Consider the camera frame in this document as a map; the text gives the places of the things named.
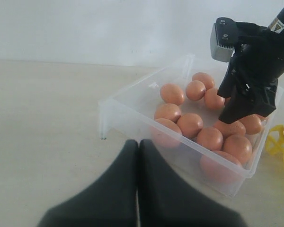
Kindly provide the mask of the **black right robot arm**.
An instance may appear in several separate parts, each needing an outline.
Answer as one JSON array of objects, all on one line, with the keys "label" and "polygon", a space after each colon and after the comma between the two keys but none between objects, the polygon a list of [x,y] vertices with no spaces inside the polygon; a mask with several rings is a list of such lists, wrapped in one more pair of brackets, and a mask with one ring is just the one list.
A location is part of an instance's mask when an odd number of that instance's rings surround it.
[{"label": "black right robot arm", "polygon": [[269,116],[284,73],[284,7],[268,27],[217,18],[210,49],[213,59],[228,64],[217,94],[230,101],[219,120],[231,124],[252,114]]}]

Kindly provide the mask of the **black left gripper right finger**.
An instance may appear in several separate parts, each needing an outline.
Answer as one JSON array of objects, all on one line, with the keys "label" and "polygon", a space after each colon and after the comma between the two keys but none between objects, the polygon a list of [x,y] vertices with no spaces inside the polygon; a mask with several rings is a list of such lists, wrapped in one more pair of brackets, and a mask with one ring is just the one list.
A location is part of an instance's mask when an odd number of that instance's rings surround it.
[{"label": "black left gripper right finger", "polygon": [[138,201],[142,227],[245,227],[243,217],[190,186],[151,140],[138,153]]}]

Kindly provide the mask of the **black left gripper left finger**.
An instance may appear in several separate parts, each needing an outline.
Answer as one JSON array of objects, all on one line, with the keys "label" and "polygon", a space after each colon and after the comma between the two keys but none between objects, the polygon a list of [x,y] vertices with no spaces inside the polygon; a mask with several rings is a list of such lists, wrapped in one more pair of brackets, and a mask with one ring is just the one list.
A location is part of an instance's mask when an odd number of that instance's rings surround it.
[{"label": "black left gripper left finger", "polygon": [[89,187],[50,208],[40,227],[135,227],[138,143],[127,140],[111,166]]}]

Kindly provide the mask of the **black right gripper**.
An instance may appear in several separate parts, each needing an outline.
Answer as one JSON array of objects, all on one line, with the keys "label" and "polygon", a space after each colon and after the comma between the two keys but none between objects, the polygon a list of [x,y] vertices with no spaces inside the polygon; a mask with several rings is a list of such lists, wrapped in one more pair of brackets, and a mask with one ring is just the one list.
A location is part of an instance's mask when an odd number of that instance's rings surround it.
[{"label": "black right gripper", "polygon": [[284,73],[284,24],[236,24],[235,53],[217,92],[230,97],[219,116],[226,124],[252,114],[270,115],[276,109],[278,78]]}]

